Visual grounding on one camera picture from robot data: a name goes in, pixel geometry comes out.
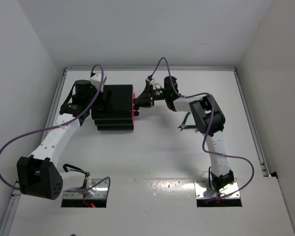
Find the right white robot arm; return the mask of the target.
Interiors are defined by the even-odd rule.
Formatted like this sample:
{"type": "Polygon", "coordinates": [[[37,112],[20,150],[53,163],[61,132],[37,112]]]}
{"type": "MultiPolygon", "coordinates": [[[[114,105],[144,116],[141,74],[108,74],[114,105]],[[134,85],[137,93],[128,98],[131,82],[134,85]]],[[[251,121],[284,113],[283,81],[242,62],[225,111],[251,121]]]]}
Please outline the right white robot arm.
{"type": "Polygon", "coordinates": [[[223,143],[225,116],[210,95],[202,97],[183,97],[178,92],[177,78],[167,76],[164,86],[156,88],[154,79],[149,76],[143,92],[134,99],[134,108],[150,108],[155,101],[164,100],[169,110],[173,112],[190,113],[194,119],[196,129],[204,136],[206,153],[210,156],[211,177],[209,187],[219,192],[226,185],[234,182],[234,173],[228,163],[223,143]]]}

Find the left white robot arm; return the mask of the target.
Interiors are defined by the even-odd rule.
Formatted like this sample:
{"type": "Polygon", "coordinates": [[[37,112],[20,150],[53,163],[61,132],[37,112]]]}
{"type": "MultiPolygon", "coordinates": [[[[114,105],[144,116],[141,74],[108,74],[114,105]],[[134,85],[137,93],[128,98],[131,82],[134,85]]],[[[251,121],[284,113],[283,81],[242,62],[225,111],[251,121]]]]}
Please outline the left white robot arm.
{"type": "Polygon", "coordinates": [[[86,194],[93,186],[89,172],[72,167],[60,173],[57,163],[72,135],[82,126],[106,81],[77,80],[60,107],[52,130],[28,157],[20,157],[17,174],[24,195],[55,200],[61,192],[86,194]]]}

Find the pink top drawer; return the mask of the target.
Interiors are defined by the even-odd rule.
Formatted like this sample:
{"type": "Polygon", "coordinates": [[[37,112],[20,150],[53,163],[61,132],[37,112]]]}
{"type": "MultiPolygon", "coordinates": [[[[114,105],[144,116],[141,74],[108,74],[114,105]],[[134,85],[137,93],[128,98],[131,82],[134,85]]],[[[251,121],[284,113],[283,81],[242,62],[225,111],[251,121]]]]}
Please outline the pink top drawer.
{"type": "Polygon", "coordinates": [[[133,98],[133,100],[136,99],[136,94],[135,94],[134,90],[132,91],[132,98],[133,98]]]}

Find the black drawer cabinet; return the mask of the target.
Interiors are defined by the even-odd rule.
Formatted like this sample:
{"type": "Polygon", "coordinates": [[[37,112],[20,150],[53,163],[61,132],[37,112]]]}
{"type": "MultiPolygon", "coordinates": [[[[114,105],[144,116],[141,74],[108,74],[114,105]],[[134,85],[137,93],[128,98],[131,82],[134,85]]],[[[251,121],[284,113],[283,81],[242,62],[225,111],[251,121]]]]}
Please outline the black drawer cabinet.
{"type": "Polygon", "coordinates": [[[98,131],[132,131],[134,129],[134,105],[132,85],[105,85],[104,89],[112,89],[112,109],[101,110],[102,93],[96,99],[91,118],[98,131]]]}

